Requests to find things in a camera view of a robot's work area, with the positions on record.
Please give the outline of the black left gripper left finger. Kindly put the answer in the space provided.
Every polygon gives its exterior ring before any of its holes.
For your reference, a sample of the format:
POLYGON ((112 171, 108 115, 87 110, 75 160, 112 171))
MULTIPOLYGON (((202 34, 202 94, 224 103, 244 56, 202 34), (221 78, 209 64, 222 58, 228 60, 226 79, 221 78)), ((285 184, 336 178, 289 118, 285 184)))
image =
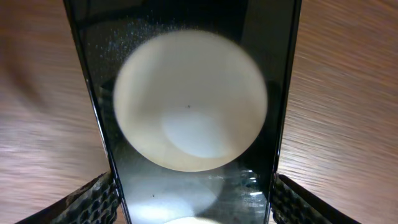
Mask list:
POLYGON ((118 188, 108 171, 17 224, 113 224, 119 204, 118 188))

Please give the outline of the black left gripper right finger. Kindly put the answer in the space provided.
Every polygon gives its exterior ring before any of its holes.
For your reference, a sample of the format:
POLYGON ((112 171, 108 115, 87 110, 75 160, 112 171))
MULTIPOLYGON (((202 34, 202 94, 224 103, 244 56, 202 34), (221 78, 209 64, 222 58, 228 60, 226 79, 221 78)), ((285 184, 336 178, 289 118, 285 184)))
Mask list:
POLYGON ((277 224, 359 224, 282 174, 275 177, 271 210, 277 224))

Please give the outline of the black smartphone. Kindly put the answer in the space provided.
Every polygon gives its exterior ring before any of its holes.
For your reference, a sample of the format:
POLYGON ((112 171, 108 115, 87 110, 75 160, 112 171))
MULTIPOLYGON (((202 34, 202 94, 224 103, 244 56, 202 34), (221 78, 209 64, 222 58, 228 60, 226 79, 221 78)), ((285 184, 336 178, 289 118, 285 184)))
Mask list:
POLYGON ((267 223, 300 10, 64 0, 128 223, 267 223))

